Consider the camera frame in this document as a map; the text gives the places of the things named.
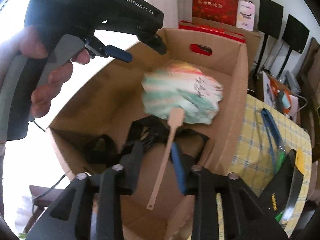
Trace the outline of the person left hand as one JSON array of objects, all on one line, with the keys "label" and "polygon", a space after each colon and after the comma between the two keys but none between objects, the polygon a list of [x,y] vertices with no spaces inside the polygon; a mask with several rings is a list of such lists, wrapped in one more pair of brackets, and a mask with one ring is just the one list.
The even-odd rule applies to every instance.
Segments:
[{"label": "person left hand", "polygon": [[1,90],[3,90],[10,65],[18,54],[31,62],[31,66],[36,69],[33,71],[34,74],[47,74],[46,82],[36,87],[30,96],[30,114],[34,118],[41,118],[49,112],[53,98],[60,93],[62,85],[71,78],[72,63],[87,64],[91,60],[88,51],[83,49],[52,71],[45,71],[49,53],[37,29],[28,26],[11,39],[1,42]]}]

